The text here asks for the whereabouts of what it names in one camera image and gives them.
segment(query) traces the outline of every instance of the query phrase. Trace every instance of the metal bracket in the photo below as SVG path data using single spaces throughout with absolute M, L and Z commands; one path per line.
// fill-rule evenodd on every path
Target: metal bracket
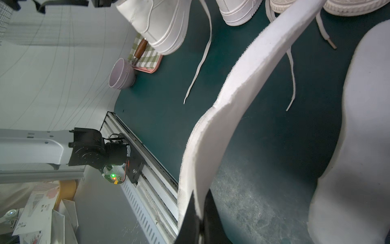
M 129 144 L 131 149 L 130 156 L 127 157 L 127 160 L 129 160 L 129 166 L 126 171 L 126 175 L 131 183 L 137 183 L 138 178 L 141 175 L 142 168 L 144 167 L 144 164 L 146 164 L 146 161 L 130 142 L 128 142 L 126 139 L 125 141 Z

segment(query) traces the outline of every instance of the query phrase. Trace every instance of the wooden knife handle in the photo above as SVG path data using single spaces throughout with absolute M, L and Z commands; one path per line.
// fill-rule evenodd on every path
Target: wooden knife handle
M 137 49 L 135 50 L 134 57 L 140 58 L 146 49 L 147 41 L 142 39 Z

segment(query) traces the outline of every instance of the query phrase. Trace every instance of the grid mesh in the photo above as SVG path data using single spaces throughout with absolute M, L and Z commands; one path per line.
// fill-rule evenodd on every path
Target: grid mesh
M 0 44 L 3 40 L 8 23 L 11 20 L 11 16 L 12 8 L 8 7 L 5 3 L 0 2 Z

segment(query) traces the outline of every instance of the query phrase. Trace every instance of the white strap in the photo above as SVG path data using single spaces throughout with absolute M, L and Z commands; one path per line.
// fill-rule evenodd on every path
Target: white strap
M 269 0 L 266 0 L 266 14 L 269 19 L 269 21 L 272 23 L 276 19 L 275 12 L 271 9 L 271 4 Z M 287 56 L 289 57 L 290 60 L 290 67 L 291 67 L 291 76 L 292 76 L 292 97 L 291 97 L 291 102 L 289 106 L 287 107 L 286 111 L 288 111 L 295 99 L 295 93 L 296 93 L 296 86 L 295 86 L 295 75 L 294 75 L 294 60 L 293 60 L 293 55 L 291 54 L 291 47 L 287 50 Z
M 194 82 L 195 82 L 196 78 L 198 77 L 200 68 L 202 67 L 202 64 L 204 63 L 204 61 L 205 61 L 205 59 L 206 59 L 206 57 L 207 57 L 207 53 L 209 52 L 210 44 L 211 44 L 211 16 L 210 16 L 210 11 L 209 11 L 209 9 L 207 8 L 206 2 L 205 2 L 204 0 L 199 0 L 199 1 L 200 1 L 200 3 L 202 4 L 202 7 L 203 7 L 204 11 L 206 12 L 207 17 L 209 18 L 209 23 L 210 23 L 210 38 L 209 38 L 209 41 L 207 42 L 206 48 L 204 49 L 204 53 L 203 53 L 202 60 L 200 61 L 199 65 L 198 65 L 198 68 L 196 69 L 194 79 L 192 80 L 191 85 L 190 85 L 190 87 L 189 87 L 188 90 L 187 90 L 186 97 L 184 98 L 183 104 L 186 103 L 186 99 L 187 99 L 187 97 L 188 97 L 188 95 L 189 95 L 189 93 L 190 93 L 190 90 L 191 90 L 192 86 L 194 85 Z
M 320 13 L 321 12 L 318 12 L 318 14 L 316 15 L 316 21 L 317 21 L 318 29 L 321 32 L 322 37 L 329 42 L 329 44 L 332 46 L 332 48 L 336 49 L 337 48 L 336 45 L 330 40 L 330 37 L 329 37 L 328 33 L 325 30 L 324 24 L 322 23 L 322 19 L 321 19 L 321 14 Z

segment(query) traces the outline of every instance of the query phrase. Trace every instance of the dark green table surface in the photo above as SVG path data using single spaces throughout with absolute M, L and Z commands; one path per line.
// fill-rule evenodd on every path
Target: dark green table surface
M 209 38 L 208 19 L 191 4 L 183 45 L 163 58 L 154 74 L 141 73 L 121 91 L 115 113 L 177 180 L 187 139 L 212 106 L 246 47 L 269 24 L 265 1 L 246 24 L 230 27 L 215 1 L 207 2 L 213 41 L 186 104 L 185 93 Z M 292 46 L 296 99 L 285 55 L 255 98 L 222 160 L 212 191 L 224 228 L 235 243 L 312 243 L 307 215 L 317 179 L 332 157 L 341 127 L 341 97 L 353 52 L 363 35 L 390 19 L 390 5 L 358 17 L 322 11 L 338 49 L 313 21 Z

